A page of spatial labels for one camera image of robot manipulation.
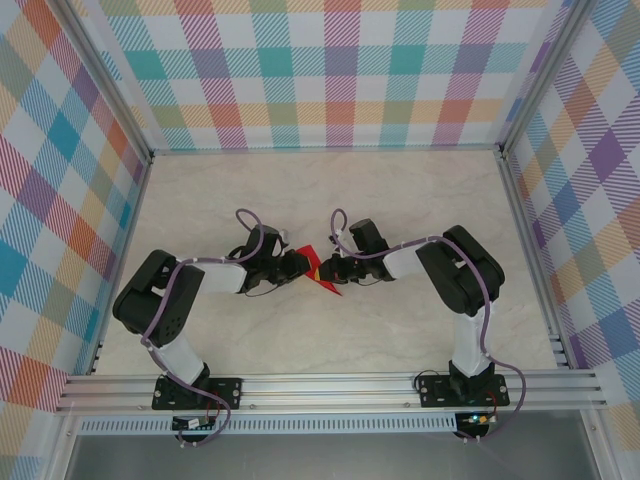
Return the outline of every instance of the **purple cable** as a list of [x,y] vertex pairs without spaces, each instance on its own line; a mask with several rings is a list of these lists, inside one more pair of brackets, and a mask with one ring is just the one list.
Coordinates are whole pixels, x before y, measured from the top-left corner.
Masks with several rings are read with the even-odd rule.
[[460,256],[460,258],[462,258],[462,260],[464,260],[464,262],[469,266],[469,269],[471,270],[471,273],[473,273],[473,276],[476,277],[476,280],[478,281],[478,284],[480,285],[480,290],[482,291],[482,298],[484,299],[484,304],[485,304],[484,320],[482,322],[482,330],[480,332],[480,350],[482,351],[482,353],[489,360],[491,360],[496,365],[500,365],[503,368],[508,368],[508,369],[513,370],[514,372],[516,372],[518,377],[520,377],[520,381],[522,382],[522,394],[520,395],[520,399],[518,400],[518,403],[516,404],[516,407],[513,409],[513,413],[500,426],[500,428],[498,428],[496,430],[493,430],[492,432],[488,433],[487,435],[485,435],[485,438],[493,436],[493,435],[497,434],[498,432],[502,431],[504,429],[504,427],[507,424],[509,424],[518,415],[518,412],[520,412],[520,410],[522,409],[522,405],[524,404],[524,398],[525,398],[525,396],[527,394],[527,380],[524,377],[524,373],[522,373],[522,370],[520,370],[515,365],[511,365],[511,364],[496,360],[489,353],[489,351],[487,350],[487,346],[485,344],[485,340],[486,340],[486,337],[487,337],[487,331],[489,329],[489,318],[491,316],[491,308],[489,308],[489,305],[491,305],[491,299],[489,298],[489,291],[487,290],[487,285],[485,284],[484,279],[482,278],[482,275],[480,275],[480,272],[478,271],[476,266],[473,264],[471,259],[462,251],[462,249],[460,247],[458,247],[451,240],[443,238],[443,237],[439,237],[439,236],[431,236],[429,238],[420,238],[418,240],[413,240],[412,242],[407,242],[407,243],[403,243],[403,244],[400,244],[400,245],[396,245],[395,247],[392,247],[392,248],[390,248],[388,250],[385,250],[384,252],[378,252],[378,253],[374,253],[374,254],[371,254],[371,255],[360,255],[360,254],[351,252],[340,242],[340,240],[338,240],[338,235],[336,234],[336,228],[335,228],[335,219],[336,219],[336,215],[338,213],[340,213],[342,215],[342,217],[344,218],[344,223],[342,225],[342,229],[341,230],[344,230],[346,228],[346,226],[347,226],[347,214],[346,214],[346,212],[342,208],[336,208],[333,211],[333,213],[331,214],[331,236],[333,237],[333,240],[335,241],[336,246],[340,250],[342,250],[343,252],[345,252],[346,254],[348,254],[348,255],[350,255],[350,256],[352,256],[354,258],[358,258],[360,260],[367,260],[367,259],[370,259],[370,258],[382,257],[384,255],[388,255],[389,253],[397,252],[398,250],[400,250],[402,248],[412,247],[412,246],[419,245],[419,244],[422,244],[422,243],[442,242],[442,243],[445,243],[446,245],[448,245],[449,247],[451,247]]
[[[240,218],[241,213],[246,213],[251,217],[253,217],[253,219],[256,221],[256,224],[258,225],[258,228],[260,229],[260,239],[258,240],[258,245],[256,245],[256,248],[254,248],[251,253],[240,258],[224,258],[224,257],[223,258],[215,258],[215,257],[187,258],[186,260],[183,260],[180,263],[178,263],[176,267],[173,269],[173,272],[171,272],[171,276],[169,277],[169,282],[167,283],[167,288],[164,291],[164,296],[160,301],[160,306],[158,306],[158,311],[156,312],[155,316],[153,317],[153,320],[151,320],[151,323],[149,324],[144,334],[142,335],[142,338],[140,339],[140,343],[149,350],[149,354],[151,355],[151,358],[153,359],[155,364],[158,365],[158,367],[160,367],[160,370],[162,370],[163,372],[167,370],[167,366],[164,365],[162,360],[153,351],[153,345],[151,343],[151,340],[149,340],[149,336],[151,336],[151,334],[155,330],[156,326],[158,325],[158,322],[160,322],[160,318],[162,317],[162,314],[167,308],[167,302],[169,301],[171,289],[173,288],[173,285],[176,281],[178,273],[180,273],[180,270],[182,270],[182,267],[184,267],[185,265],[191,265],[194,263],[241,263],[246,260],[249,260],[251,257],[253,257],[256,253],[260,251],[260,248],[262,248],[262,243],[264,241],[264,227],[262,225],[262,222],[260,221],[258,216],[255,213],[253,213],[251,210],[247,210],[246,208],[239,208],[238,210],[236,210],[236,218],[238,219],[240,224],[249,231],[251,231],[251,228],[249,228],[249,226],[242,220],[242,218]],[[173,375],[171,372],[167,371],[166,375],[181,387],[186,388],[187,390],[190,390],[194,393],[197,393],[198,395],[203,395],[207,398],[210,398],[218,402],[227,411],[227,417],[224,423],[220,426],[220,428],[218,428],[218,430],[213,432],[211,435],[209,435],[207,438],[205,438],[201,442],[186,442],[182,438],[182,431],[178,432],[178,438],[183,442],[182,444],[189,445],[191,447],[198,447],[200,445],[209,443],[211,440],[213,440],[218,435],[220,435],[220,433],[222,433],[222,431],[227,427],[227,425],[229,424],[229,421],[231,420],[231,408],[229,407],[229,404],[225,402],[222,398],[218,397],[217,395],[214,395],[209,392],[205,392],[204,390],[200,390],[199,388],[189,385],[188,383],[182,381],[180,378]]]

